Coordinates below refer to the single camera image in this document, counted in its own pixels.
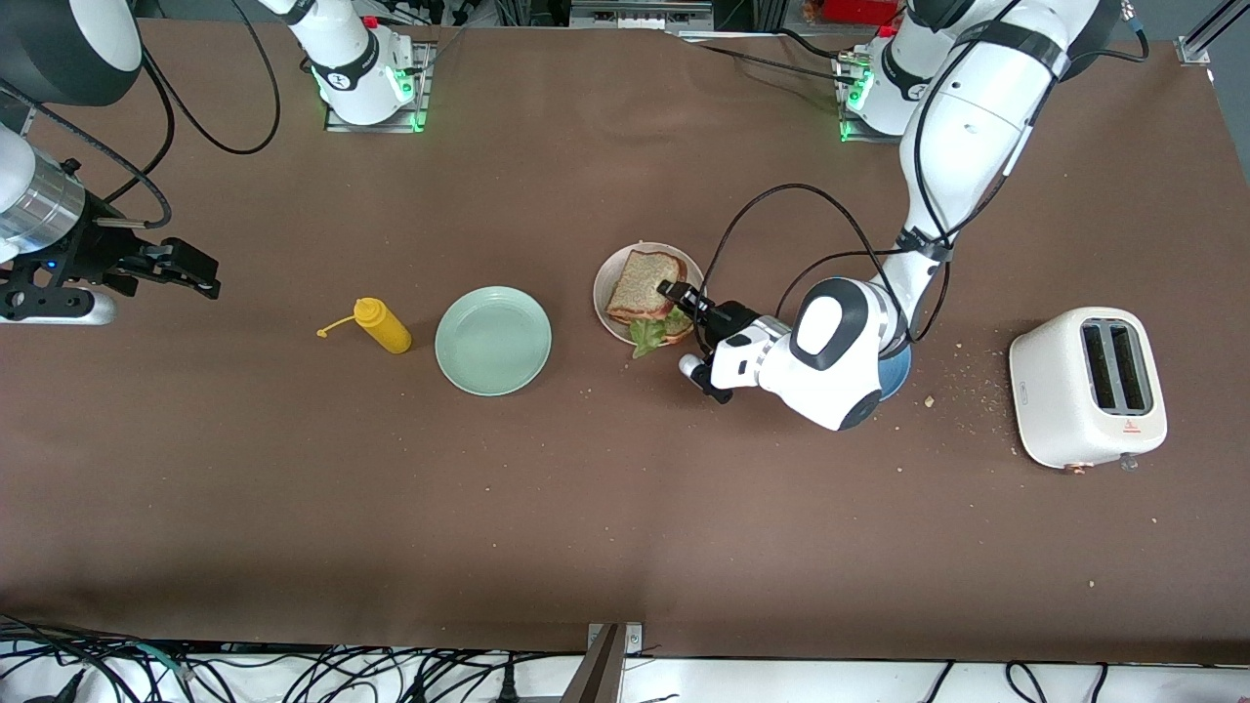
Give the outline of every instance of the brown table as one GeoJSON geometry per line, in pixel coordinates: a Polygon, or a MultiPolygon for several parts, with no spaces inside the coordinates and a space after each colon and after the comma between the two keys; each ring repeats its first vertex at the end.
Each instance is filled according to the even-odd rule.
{"type": "MultiPolygon", "coordinates": [[[[264,133],[241,26],[142,30],[212,130],[264,133]]],[[[762,392],[718,407],[672,350],[631,362],[589,305],[621,245],[706,261],[784,181],[888,243],[896,150],[840,144],[822,81],[658,33],[469,31],[424,135],[326,135],[294,39],[261,35],[272,146],[231,158],[184,121],[155,174],[162,234],[221,260],[221,299],[144,284],[108,328],[0,331],[4,610],[231,640],[575,649],[589,622],[644,620],[664,654],[1246,660],[1250,198],[1205,71],[1164,45],[1056,91],[909,384],[835,434],[762,392]],[[530,387],[482,399],[431,338],[492,284],[538,298],[555,345],[530,387]],[[418,346],[314,336],[362,295],[418,346]],[[1088,304],[1134,310],[1159,357],[1171,435],[1136,474],[1044,470],[1014,428],[1004,350],[1088,304]]],[[[160,139],[148,85],[66,114],[136,161],[160,139]]],[[[48,125],[34,141],[99,193],[122,179],[48,125]]],[[[122,205],[154,214],[141,189],[122,205]]],[[[855,245],[784,194],[711,293],[770,309],[855,245]]]]}

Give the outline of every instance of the mustard bottle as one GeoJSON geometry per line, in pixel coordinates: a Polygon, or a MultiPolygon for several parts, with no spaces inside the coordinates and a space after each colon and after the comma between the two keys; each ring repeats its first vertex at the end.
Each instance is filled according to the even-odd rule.
{"type": "Polygon", "coordinates": [[[351,313],[350,318],[342,318],[332,325],[316,330],[316,335],[324,339],[329,336],[328,333],[331,329],[342,323],[355,320],[361,329],[369,333],[369,336],[372,336],[378,344],[382,345],[382,349],[391,354],[402,354],[412,346],[412,335],[409,334],[408,328],[404,326],[404,323],[399,321],[399,318],[381,300],[376,298],[361,298],[356,300],[356,305],[351,313]]]}

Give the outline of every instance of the sandwich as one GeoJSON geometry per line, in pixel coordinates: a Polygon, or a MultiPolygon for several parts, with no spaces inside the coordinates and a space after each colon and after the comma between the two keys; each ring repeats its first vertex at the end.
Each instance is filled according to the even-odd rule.
{"type": "Polygon", "coordinates": [[[629,325],[635,359],[681,341],[694,329],[690,318],[656,290],[665,280],[684,283],[686,263],[664,251],[630,251],[608,301],[608,315],[629,325]]]}

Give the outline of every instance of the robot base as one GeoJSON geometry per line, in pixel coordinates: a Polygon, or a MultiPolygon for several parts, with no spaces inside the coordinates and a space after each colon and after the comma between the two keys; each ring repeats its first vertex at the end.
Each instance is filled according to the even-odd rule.
{"type": "Polygon", "coordinates": [[[430,90],[434,86],[434,59],[438,56],[438,44],[429,41],[411,43],[411,54],[406,56],[410,61],[404,61],[408,66],[416,69],[416,73],[408,80],[411,81],[412,100],[390,118],[371,125],[355,125],[342,120],[329,106],[325,111],[326,131],[354,131],[368,134],[412,134],[425,131],[426,113],[430,109],[430,90]]]}

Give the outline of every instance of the black strap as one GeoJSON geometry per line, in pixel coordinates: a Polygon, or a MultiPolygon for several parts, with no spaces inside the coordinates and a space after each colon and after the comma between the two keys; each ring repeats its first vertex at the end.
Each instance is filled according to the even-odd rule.
{"type": "Polygon", "coordinates": [[[1038,60],[1055,78],[1062,78],[1071,60],[1049,36],[1031,29],[1001,21],[988,21],[972,25],[959,35],[955,46],[974,41],[984,41],[1015,49],[1038,60]]]}
{"type": "Polygon", "coordinates": [[[285,15],[278,15],[286,26],[295,26],[304,21],[312,6],[316,5],[316,0],[295,0],[291,9],[286,11],[285,15]]]}
{"type": "Polygon", "coordinates": [[[929,239],[920,234],[919,230],[900,231],[899,239],[894,240],[894,245],[904,251],[919,251],[925,258],[932,259],[939,264],[945,264],[955,258],[954,246],[946,246],[938,239],[929,239]]]}
{"type": "Polygon", "coordinates": [[[885,78],[889,79],[890,83],[899,86],[899,93],[902,95],[902,99],[910,103],[919,103],[920,99],[925,96],[929,81],[932,80],[929,78],[920,78],[899,65],[899,61],[894,59],[892,39],[885,45],[885,50],[881,51],[881,70],[885,73],[885,78]]]}
{"type": "Polygon", "coordinates": [[[335,90],[355,90],[356,84],[360,81],[360,76],[374,70],[374,66],[378,65],[379,49],[381,45],[378,41],[376,34],[371,31],[366,34],[369,35],[369,44],[365,46],[365,53],[361,54],[359,59],[341,66],[322,66],[321,64],[312,61],[312,70],[315,70],[316,74],[321,76],[321,80],[335,90]]]}

